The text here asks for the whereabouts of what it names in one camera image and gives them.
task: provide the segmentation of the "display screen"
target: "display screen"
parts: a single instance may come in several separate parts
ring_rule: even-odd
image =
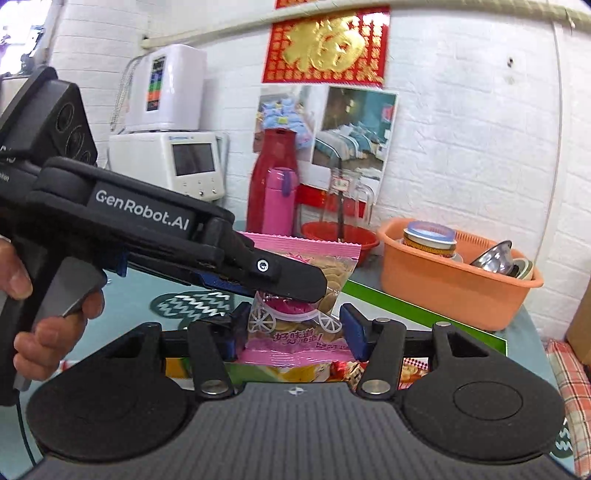
[[[173,157],[178,177],[215,171],[212,145],[209,143],[173,145]]]

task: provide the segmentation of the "white appliance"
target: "white appliance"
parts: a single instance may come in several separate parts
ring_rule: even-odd
[[[126,132],[199,130],[204,51],[169,45],[143,57],[133,73]]]
[[[109,137],[111,170],[211,202],[224,196],[213,132],[142,132]]]

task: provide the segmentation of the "table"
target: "table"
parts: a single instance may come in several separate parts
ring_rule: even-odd
[[[352,279],[380,289],[380,268],[379,259],[371,258],[365,268],[358,268],[353,273]],[[182,286],[134,270],[128,271],[127,278],[109,274],[109,283],[104,289],[105,311],[100,318],[89,322],[84,337],[68,358],[80,360],[144,322],[160,322],[164,330],[175,330],[178,320],[167,320],[157,316],[148,308],[150,301],[165,293],[196,290],[200,289]],[[248,299],[237,297],[236,305],[242,300]],[[540,338],[524,307],[509,327],[498,334],[507,340],[510,358],[556,386]],[[30,395],[39,385],[40,383],[34,382],[31,390],[21,396],[23,410]],[[41,455],[30,433],[29,443],[35,457],[40,459]],[[570,461],[566,460],[567,468],[572,471],[572,456]],[[0,472],[11,480],[22,475],[30,466],[18,428],[16,408],[0,407]]]

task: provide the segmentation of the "orange plastic basket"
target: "orange plastic basket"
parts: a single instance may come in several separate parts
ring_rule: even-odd
[[[456,231],[456,251],[464,263],[439,257],[399,243],[409,218],[393,218],[382,225],[384,242],[382,288],[396,298],[491,332],[502,330],[521,307],[531,288],[544,279],[534,267],[531,280],[517,280],[470,265],[498,242]],[[513,258],[523,257],[512,249]]]

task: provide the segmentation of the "label sticker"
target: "label sticker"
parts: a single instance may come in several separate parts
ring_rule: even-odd
[[[195,213],[190,210],[104,182],[97,182],[86,206],[114,218],[179,238],[189,238],[195,220]]]
[[[349,190],[349,180],[333,178],[332,187],[339,192],[346,192]]]
[[[158,57],[152,62],[150,83],[148,85],[148,103],[146,111],[152,112],[160,108],[160,90],[162,89],[162,76],[164,74],[164,62],[166,56]]]

